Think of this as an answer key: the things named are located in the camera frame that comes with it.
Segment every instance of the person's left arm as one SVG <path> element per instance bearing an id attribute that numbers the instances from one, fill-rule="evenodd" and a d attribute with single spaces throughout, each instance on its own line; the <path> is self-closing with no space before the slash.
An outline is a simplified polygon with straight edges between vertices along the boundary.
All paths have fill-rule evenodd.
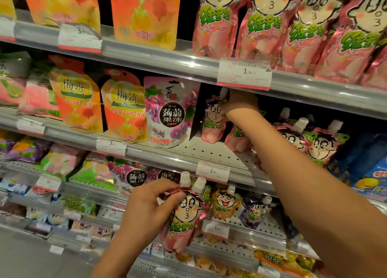
<path id="1" fill-rule="evenodd" d="M 185 198 L 185 193 L 175 193 L 158 205 L 156 198 L 177 186 L 163 178 L 133 189 L 121 227 L 90 278 L 124 278 L 128 275 L 134 261 L 156 238 L 173 209 Z"/>

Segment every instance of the person's right arm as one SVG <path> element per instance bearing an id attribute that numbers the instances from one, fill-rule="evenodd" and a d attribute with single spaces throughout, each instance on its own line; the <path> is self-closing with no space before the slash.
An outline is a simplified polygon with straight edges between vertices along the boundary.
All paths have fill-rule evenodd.
<path id="1" fill-rule="evenodd" d="M 221 109 L 251 139 L 286 213 L 327 268 L 337 278 L 387 277 L 387 217 L 283 138 L 253 93 L 231 90 Z"/>

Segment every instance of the orange jelly pouch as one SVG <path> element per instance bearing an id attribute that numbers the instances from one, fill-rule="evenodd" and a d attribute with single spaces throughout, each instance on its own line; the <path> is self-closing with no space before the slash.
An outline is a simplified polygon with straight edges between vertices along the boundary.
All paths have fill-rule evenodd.
<path id="1" fill-rule="evenodd" d="M 101 32 L 98 0 L 27 0 L 27 3 L 37 24 L 82 23 Z"/>
<path id="2" fill-rule="evenodd" d="M 132 73 L 105 70 L 111 78 L 101 88 L 109 134 L 128 142 L 145 142 L 148 130 L 144 87 Z"/>
<path id="3" fill-rule="evenodd" d="M 56 65 L 50 83 L 63 122 L 83 133 L 103 132 L 99 88 L 83 72 L 84 63 L 60 55 L 49 57 Z"/>
<path id="4" fill-rule="evenodd" d="M 180 0 L 111 0 L 117 39 L 173 50 Z"/>
<path id="5" fill-rule="evenodd" d="M 16 12 L 12 0 L 0 0 L 0 14 L 16 19 Z"/>

